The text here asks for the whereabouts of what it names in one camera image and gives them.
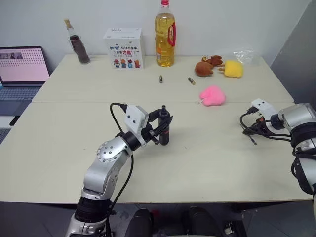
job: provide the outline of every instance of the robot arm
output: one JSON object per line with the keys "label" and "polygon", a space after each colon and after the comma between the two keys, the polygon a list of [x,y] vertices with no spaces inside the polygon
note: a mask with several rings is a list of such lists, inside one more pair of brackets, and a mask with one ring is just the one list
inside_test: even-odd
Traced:
{"label": "robot arm", "polygon": [[[149,114],[140,106],[121,104],[121,108],[126,112],[125,124],[129,131],[118,134],[98,148],[95,160],[84,176],[81,197],[71,217],[66,237],[99,236],[106,224],[109,225],[106,220],[113,208],[110,199],[119,171],[127,159],[134,150],[146,146],[151,140],[157,145],[159,141],[156,136],[162,141],[169,137],[169,125],[173,117],[165,106]],[[153,129],[149,123],[156,119],[158,127]]]}
{"label": "robot arm", "polygon": [[296,104],[277,112],[262,99],[251,103],[249,113],[259,112],[263,117],[245,128],[244,134],[276,135],[289,132],[293,155],[291,171],[301,189],[311,195],[316,192],[316,112],[310,104]]}

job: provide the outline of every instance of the brown liquid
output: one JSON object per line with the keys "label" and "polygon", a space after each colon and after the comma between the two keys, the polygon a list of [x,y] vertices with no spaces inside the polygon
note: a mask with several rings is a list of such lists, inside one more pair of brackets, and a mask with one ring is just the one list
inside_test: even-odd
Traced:
{"label": "brown liquid", "polygon": [[90,58],[85,51],[85,48],[83,46],[83,43],[79,36],[73,35],[70,36],[70,43],[73,46],[74,52],[77,54],[79,62],[82,64],[87,64],[90,62]]}

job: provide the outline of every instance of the red bottle cap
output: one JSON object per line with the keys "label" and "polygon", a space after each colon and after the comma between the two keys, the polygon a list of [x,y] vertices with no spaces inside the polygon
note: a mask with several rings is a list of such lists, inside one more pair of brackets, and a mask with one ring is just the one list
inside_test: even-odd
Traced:
{"label": "red bottle cap", "polygon": [[161,0],[161,5],[168,6],[169,0]]}

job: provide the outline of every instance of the plastic bag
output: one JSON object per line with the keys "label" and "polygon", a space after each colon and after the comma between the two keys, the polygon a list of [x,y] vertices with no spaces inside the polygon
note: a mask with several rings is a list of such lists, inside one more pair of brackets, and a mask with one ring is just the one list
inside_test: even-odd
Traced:
{"label": "plastic bag", "polygon": [[252,49],[234,52],[234,56],[244,65],[258,65],[259,54]]}

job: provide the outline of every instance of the plastic bottle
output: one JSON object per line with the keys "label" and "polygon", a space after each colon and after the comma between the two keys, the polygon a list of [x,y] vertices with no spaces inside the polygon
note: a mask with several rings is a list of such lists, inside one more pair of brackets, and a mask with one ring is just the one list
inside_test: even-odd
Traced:
{"label": "plastic bottle", "polygon": [[155,20],[157,63],[162,67],[170,67],[174,63],[174,47],[176,44],[176,24],[169,0],[161,0],[161,10]]}

